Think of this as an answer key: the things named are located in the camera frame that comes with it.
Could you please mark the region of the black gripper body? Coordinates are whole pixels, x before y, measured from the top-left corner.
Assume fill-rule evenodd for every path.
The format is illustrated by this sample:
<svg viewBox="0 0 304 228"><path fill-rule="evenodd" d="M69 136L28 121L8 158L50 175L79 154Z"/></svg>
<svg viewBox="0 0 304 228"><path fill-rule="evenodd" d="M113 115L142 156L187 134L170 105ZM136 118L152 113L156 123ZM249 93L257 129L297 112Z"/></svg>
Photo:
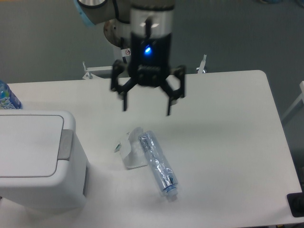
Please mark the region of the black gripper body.
<svg viewBox="0 0 304 228"><path fill-rule="evenodd" d="M137 84L159 87L170 71L171 34L147 38L131 34L131 60L128 74Z"/></svg>

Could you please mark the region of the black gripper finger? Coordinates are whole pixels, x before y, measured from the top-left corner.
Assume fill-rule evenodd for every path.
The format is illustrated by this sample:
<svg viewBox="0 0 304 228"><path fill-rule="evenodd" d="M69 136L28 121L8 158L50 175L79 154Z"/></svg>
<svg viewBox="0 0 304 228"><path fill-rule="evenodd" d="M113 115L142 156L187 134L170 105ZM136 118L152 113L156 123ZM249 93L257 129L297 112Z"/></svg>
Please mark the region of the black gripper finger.
<svg viewBox="0 0 304 228"><path fill-rule="evenodd" d="M180 87L178 89L173 90L167 82L166 78L160 81L161 89L168 96L167 116L171 114L171 106L176 104L179 98L184 98L186 96L186 66L180 65L177 68L172 69L171 74L180 81Z"/></svg>
<svg viewBox="0 0 304 228"><path fill-rule="evenodd" d="M129 80L124 84L121 85L119 83L119 75L122 73L126 73L129 76ZM128 101L127 95L128 92L137 85L137 80L134 77L129 75L128 65L123 61L117 59L114 61L112 65L112 72L111 72L111 84L110 90L112 92L117 92L118 97L123 101L123 111L125 112L128 108Z"/></svg>

